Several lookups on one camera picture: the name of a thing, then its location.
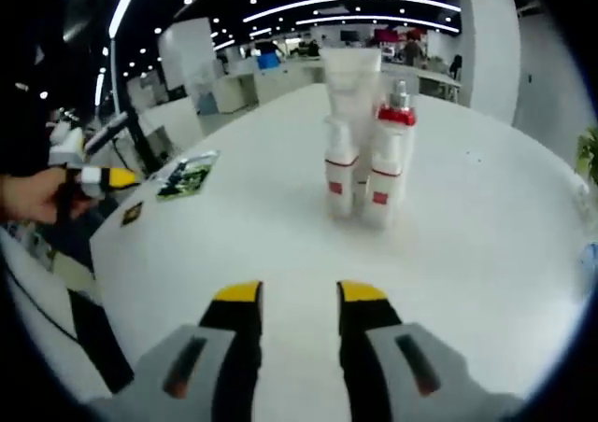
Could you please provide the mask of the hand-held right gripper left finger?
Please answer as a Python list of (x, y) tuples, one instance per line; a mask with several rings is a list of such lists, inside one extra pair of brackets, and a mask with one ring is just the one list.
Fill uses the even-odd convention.
[(97, 421), (250, 421), (262, 366), (263, 284), (219, 290), (200, 322), (146, 352), (132, 382), (88, 404)]

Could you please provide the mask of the person's left hand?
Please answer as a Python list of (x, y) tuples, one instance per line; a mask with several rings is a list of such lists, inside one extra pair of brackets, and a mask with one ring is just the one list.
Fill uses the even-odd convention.
[(56, 197), (65, 182), (66, 171), (60, 167), (27, 177), (1, 175), (1, 221), (56, 223)]

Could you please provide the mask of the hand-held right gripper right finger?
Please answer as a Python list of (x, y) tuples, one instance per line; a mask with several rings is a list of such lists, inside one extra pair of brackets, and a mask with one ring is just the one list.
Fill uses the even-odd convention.
[(354, 421), (513, 421), (522, 405), (491, 393), (462, 354), (418, 323), (405, 323), (387, 295), (341, 280), (339, 362)]

